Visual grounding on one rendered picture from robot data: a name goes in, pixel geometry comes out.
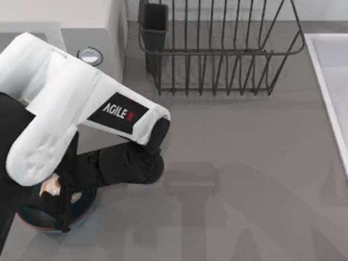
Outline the black cutlery holder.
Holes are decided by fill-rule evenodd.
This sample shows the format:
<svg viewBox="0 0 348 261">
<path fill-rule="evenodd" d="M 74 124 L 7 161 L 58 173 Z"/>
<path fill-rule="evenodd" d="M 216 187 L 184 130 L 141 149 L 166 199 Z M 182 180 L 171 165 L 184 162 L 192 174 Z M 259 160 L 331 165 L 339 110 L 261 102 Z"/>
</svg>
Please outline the black cutlery holder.
<svg viewBox="0 0 348 261">
<path fill-rule="evenodd" d="M 144 43 L 147 73 L 157 73 L 168 28 L 169 7 L 162 3 L 139 0 L 138 23 Z"/>
</svg>

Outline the white sink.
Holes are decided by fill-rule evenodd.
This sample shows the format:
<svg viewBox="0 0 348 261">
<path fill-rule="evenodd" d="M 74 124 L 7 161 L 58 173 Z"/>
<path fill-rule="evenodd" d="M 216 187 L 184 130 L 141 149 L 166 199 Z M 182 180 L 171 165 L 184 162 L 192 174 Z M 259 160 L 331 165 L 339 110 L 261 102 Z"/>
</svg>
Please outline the white sink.
<svg viewBox="0 0 348 261">
<path fill-rule="evenodd" d="M 348 180 L 348 33 L 304 37 Z"/>
</svg>

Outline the pale grey block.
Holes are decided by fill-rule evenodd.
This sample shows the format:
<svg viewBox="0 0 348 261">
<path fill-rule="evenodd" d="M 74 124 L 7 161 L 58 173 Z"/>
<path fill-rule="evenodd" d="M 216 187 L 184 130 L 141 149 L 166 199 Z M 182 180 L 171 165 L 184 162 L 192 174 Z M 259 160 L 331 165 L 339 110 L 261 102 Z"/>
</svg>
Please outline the pale grey block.
<svg viewBox="0 0 348 261">
<path fill-rule="evenodd" d="M 94 48 L 101 55 L 97 68 L 123 81 L 125 0 L 0 0 L 0 52 L 23 32 L 73 56 Z"/>
</svg>

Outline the dark blue bowl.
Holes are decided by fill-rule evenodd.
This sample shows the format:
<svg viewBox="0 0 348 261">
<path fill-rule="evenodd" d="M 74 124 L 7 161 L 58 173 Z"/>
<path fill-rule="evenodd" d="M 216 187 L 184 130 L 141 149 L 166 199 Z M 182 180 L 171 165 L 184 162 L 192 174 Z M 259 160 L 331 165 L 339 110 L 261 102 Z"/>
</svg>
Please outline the dark blue bowl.
<svg viewBox="0 0 348 261">
<path fill-rule="evenodd" d="M 40 187 L 41 184 L 34 187 L 29 201 L 17 212 L 17 216 L 26 225 L 44 233 L 67 233 L 79 227 L 91 213 L 97 195 L 96 189 L 81 191 L 81 196 L 73 200 L 77 190 L 63 187 L 59 195 L 59 214 L 53 218 L 41 208 Z"/>
</svg>

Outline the round silver knob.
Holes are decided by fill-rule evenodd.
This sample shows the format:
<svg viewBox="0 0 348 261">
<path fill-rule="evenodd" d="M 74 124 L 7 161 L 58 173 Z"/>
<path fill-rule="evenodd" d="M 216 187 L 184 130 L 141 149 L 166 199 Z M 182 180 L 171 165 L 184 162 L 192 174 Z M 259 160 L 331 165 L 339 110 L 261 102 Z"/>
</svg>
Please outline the round silver knob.
<svg viewBox="0 0 348 261">
<path fill-rule="evenodd" d="M 103 61 L 103 54 L 96 48 L 87 47 L 77 52 L 77 58 L 91 66 L 98 66 Z"/>
</svg>

